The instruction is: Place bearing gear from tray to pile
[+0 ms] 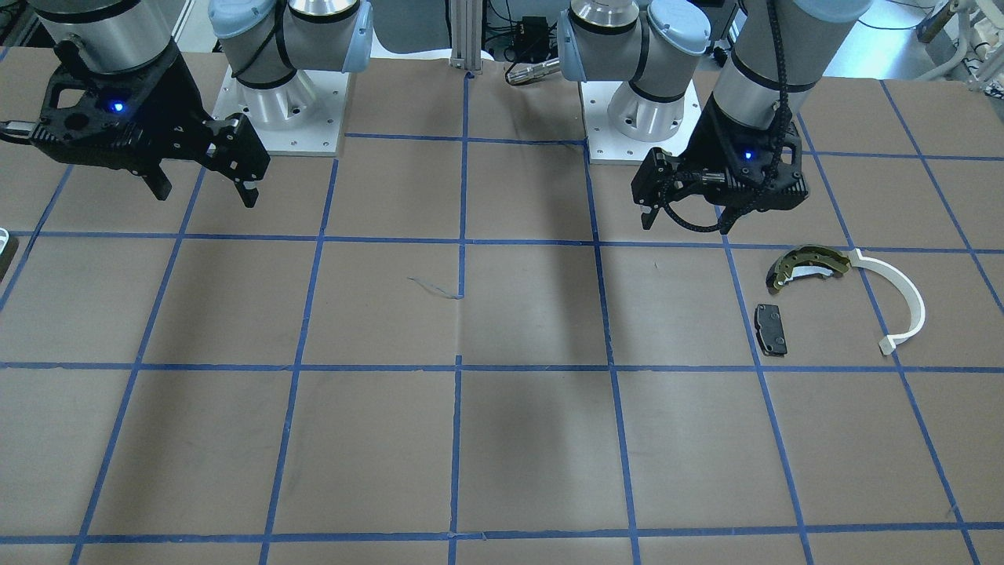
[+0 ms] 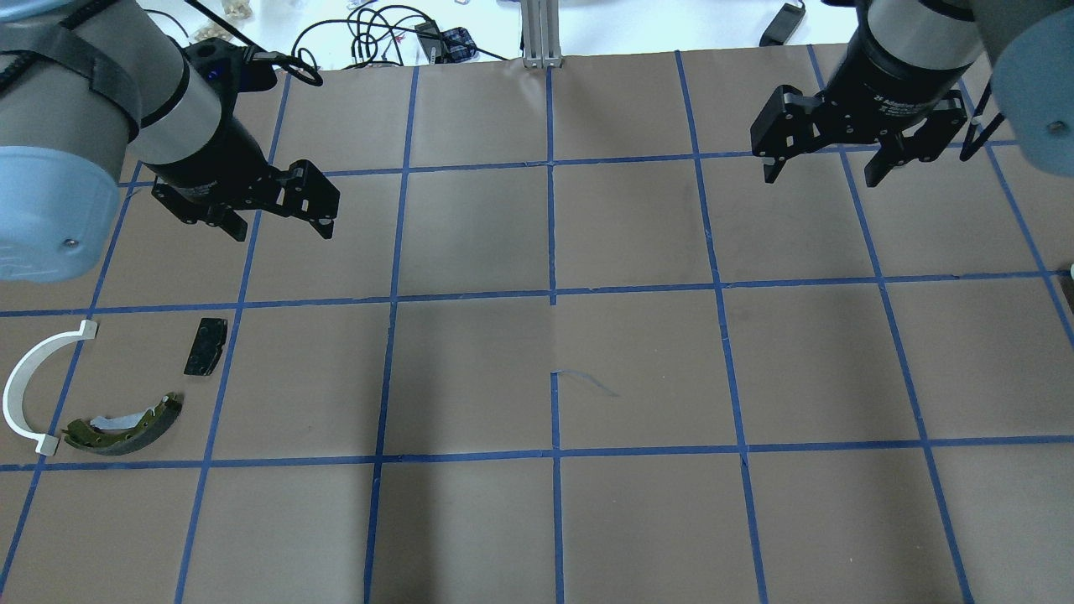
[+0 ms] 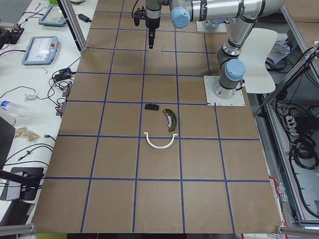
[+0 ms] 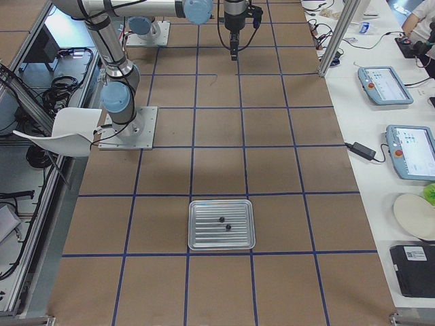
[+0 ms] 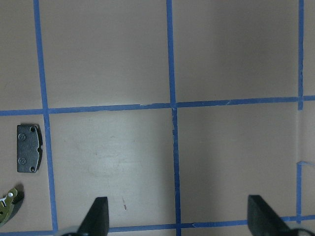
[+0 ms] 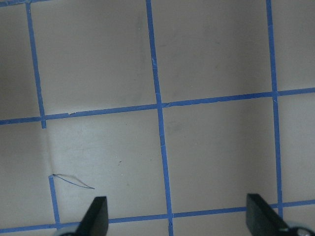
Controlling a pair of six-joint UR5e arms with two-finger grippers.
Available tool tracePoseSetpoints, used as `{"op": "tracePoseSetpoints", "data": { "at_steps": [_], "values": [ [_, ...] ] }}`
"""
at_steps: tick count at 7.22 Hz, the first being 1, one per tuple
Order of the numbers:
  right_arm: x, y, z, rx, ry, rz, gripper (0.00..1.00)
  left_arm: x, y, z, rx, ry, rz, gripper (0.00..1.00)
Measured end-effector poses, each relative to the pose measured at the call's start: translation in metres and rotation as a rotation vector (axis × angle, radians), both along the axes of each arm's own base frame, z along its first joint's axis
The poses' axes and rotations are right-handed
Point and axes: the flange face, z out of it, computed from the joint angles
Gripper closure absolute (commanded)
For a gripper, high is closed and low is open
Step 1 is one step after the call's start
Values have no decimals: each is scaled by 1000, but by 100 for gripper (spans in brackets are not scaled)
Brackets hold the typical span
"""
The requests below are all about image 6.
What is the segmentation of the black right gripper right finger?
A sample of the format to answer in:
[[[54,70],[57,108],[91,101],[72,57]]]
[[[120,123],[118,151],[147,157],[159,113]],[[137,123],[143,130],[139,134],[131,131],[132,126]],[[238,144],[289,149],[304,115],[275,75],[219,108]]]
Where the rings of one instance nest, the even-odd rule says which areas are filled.
[[[247,194],[246,226],[252,236],[294,235],[294,229],[259,194]]]

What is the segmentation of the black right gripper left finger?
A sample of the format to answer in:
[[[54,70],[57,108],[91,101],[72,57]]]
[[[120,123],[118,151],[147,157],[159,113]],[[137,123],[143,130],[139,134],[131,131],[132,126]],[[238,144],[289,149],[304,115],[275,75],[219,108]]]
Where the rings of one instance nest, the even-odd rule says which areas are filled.
[[[75,236],[106,236],[109,227],[106,196],[95,197],[84,215]]]

